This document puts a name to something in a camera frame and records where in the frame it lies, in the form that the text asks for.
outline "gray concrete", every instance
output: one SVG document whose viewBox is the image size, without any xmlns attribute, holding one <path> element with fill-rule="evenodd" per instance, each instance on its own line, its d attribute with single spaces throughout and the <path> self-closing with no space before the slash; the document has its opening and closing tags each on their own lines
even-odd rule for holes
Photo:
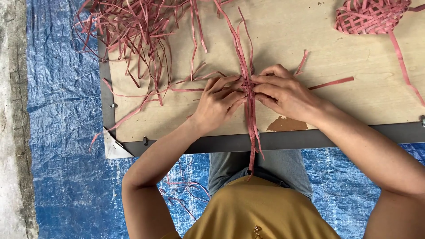
<svg viewBox="0 0 425 239">
<path fill-rule="evenodd" d="M 26 4 L 0 0 L 0 238 L 35 239 L 26 70 Z"/>
</svg>

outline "mustard yellow shirt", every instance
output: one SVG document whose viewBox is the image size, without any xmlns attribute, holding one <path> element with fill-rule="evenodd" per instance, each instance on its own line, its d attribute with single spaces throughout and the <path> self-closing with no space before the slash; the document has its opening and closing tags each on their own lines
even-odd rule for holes
<svg viewBox="0 0 425 239">
<path fill-rule="evenodd" d="M 339 239 L 303 194 L 253 176 L 218 190 L 183 239 Z M 162 239 L 181 239 L 171 232 Z"/>
</svg>

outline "peeled paint spot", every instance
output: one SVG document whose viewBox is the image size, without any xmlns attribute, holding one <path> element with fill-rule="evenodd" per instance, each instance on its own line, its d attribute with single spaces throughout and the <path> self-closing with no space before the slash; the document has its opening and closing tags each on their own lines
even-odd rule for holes
<svg viewBox="0 0 425 239">
<path fill-rule="evenodd" d="M 291 118 L 282 118 L 279 116 L 273 123 L 268 127 L 268 131 L 281 132 L 281 131 L 294 131 L 294 130 L 305 130 L 308 126 L 305 122 L 294 120 Z"/>
</svg>

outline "plywood tabletop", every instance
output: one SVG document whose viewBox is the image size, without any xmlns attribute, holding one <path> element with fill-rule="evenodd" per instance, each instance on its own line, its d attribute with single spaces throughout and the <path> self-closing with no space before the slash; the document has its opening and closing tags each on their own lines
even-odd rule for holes
<svg viewBox="0 0 425 239">
<path fill-rule="evenodd" d="M 303 73 L 298 79 L 307 87 L 327 83 L 345 77 L 354 81 L 327 86 L 314 90 L 318 96 L 328 99 L 347 113 L 369 125 L 415 122 L 425 114 L 425 108 L 409 87 L 404 83 L 400 66 L 390 38 L 382 35 L 346 35 L 333 29 L 335 9 L 343 1 L 332 0 L 318 3 L 313 0 L 235 0 L 226 4 L 223 10 L 236 27 L 241 17 L 240 6 L 246 19 L 254 47 L 254 67 L 258 74 L 267 66 L 280 63 L 295 70 L 300 63 L 304 49 L 310 51 Z M 425 0 L 414 4 L 424 4 Z M 226 21 L 216 17 L 213 3 L 198 3 L 204 40 L 208 53 L 204 53 L 198 39 L 198 51 L 194 60 L 195 68 L 207 63 L 198 75 L 221 71 L 224 74 L 238 74 L 239 63 L 232 37 Z M 408 69 L 410 80 L 425 97 L 425 11 L 406 12 L 394 30 Z M 190 59 L 193 52 L 190 13 L 179 22 L 180 29 L 169 37 L 172 49 L 172 77 L 177 82 L 190 74 Z M 241 29 L 244 53 L 249 57 L 249 41 Z M 117 52 L 109 54 L 116 59 Z M 131 71 L 136 75 L 136 60 Z M 149 80 L 140 80 L 136 88 L 130 76 L 125 75 L 125 61 L 110 62 L 113 89 L 123 95 L 143 95 L 147 92 Z M 206 80 L 187 82 L 176 88 L 203 88 Z M 166 88 L 164 75 L 160 87 Z M 141 141 L 143 137 L 158 139 L 182 124 L 193 114 L 201 92 L 168 91 L 164 106 L 149 102 L 138 114 L 122 123 L 116 129 L 121 142 Z M 114 96 L 118 105 L 116 121 L 136 109 L 142 98 Z M 311 125 L 285 119 L 261 103 L 256 104 L 257 126 L 260 132 L 312 129 Z M 209 135 L 248 133 L 244 121 L 244 109 L 237 110 L 231 120 Z"/>
</svg>

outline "metal frame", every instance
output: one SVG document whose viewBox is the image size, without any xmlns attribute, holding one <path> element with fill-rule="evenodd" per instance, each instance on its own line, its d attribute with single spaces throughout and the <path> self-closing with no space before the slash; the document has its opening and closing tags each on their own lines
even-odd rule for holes
<svg viewBox="0 0 425 239">
<path fill-rule="evenodd" d="M 99 55 L 105 52 L 105 45 L 99 42 Z M 109 62 L 99 63 L 100 78 L 110 80 L 111 72 Z M 100 89 L 102 93 L 102 114 L 105 128 L 115 125 L 113 94 L 106 84 L 101 80 Z M 425 128 L 422 122 L 410 122 L 387 125 L 373 125 L 373 129 L 387 136 L 394 142 L 418 143 L 425 142 Z M 115 130 L 110 134 L 116 138 Z M 294 148 L 326 148 L 336 145 L 326 137 L 320 130 L 301 130 L 287 132 L 260 133 L 261 147 L 263 150 L 294 149 Z M 147 145 L 143 141 L 121 143 L 130 154 L 140 156 L 156 140 L 148 140 Z M 223 136 L 201 137 L 196 140 L 187 150 L 186 154 L 213 153 L 213 152 L 238 152 L 250 151 L 251 141 L 248 134 L 235 134 Z"/>
</svg>

